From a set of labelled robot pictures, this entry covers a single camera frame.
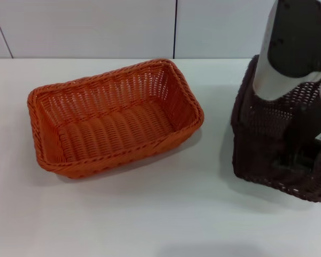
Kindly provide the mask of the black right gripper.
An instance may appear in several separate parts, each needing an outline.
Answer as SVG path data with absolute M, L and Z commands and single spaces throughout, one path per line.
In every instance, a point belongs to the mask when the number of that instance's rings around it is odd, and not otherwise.
M 317 136 L 284 135 L 284 150 L 279 154 L 279 168 L 285 170 L 312 171 L 320 153 Z

